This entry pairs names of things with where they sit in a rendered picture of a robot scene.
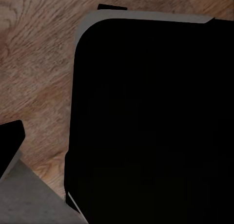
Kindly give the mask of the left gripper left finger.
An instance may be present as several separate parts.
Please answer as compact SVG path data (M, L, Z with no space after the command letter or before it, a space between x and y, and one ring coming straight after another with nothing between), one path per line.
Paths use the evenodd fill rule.
M25 139L21 120L0 125L0 178Z

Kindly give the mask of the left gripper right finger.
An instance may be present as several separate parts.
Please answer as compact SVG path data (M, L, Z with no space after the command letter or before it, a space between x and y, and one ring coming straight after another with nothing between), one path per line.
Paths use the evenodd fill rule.
M218 137L234 159L234 122L222 120Z

